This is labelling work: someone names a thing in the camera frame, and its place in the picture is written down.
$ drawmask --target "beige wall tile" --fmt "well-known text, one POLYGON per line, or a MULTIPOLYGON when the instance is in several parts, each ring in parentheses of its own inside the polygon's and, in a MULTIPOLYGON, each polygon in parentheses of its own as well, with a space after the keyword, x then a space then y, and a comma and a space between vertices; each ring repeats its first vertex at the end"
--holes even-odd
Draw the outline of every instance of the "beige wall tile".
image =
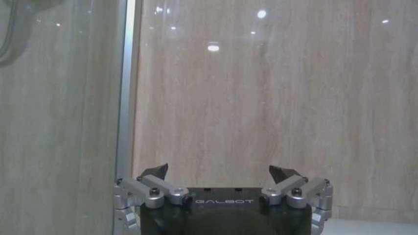
POLYGON ((337 218, 418 224, 418 211, 339 207, 337 218))
POLYGON ((140 48, 136 174, 261 186, 275 164, 418 210, 416 1, 146 0, 140 48))

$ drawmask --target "shower enclosure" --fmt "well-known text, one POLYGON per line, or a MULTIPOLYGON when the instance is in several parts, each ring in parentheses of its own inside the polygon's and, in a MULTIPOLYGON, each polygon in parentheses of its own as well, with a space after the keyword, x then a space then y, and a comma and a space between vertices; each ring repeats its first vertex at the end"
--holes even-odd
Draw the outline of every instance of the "shower enclosure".
POLYGON ((125 0, 0 0, 0 235, 112 233, 125 0))

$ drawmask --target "marble wall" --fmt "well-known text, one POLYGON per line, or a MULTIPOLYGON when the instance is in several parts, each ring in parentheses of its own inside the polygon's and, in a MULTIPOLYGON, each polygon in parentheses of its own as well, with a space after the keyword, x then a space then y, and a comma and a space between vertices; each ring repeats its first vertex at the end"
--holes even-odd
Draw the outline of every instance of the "marble wall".
POLYGON ((112 234, 124 4, 18 0, 0 59, 0 235, 112 234))
POLYGON ((133 172, 327 177, 333 216, 418 223, 418 1, 145 0, 133 172))

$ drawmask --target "robotic hand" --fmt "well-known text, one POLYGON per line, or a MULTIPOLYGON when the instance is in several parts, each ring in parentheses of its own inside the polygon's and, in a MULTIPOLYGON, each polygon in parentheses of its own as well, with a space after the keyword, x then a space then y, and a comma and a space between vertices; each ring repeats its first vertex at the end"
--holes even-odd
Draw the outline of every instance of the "robotic hand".
POLYGON ((319 235, 331 217, 332 186, 269 166, 272 188, 180 188, 168 165, 114 185, 116 235, 319 235))

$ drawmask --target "screw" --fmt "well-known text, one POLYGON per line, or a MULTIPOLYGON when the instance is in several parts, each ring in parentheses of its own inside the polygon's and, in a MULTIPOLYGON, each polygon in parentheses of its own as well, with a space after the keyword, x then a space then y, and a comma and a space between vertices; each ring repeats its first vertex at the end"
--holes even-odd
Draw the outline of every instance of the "screw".
POLYGON ((177 189, 174 190, 174 193, 180 193, 180 192, 182 192, 182 191, 184 191, 184 189, 177 188, 177 189))
POLYGON ((150 188, 149 189, 149 196, 157 196, 158 195, 158 188, 150 188))
POLYGON ((292 189, 292 196, 301 196, 301 189, 300 188, 293 188, 292 189))

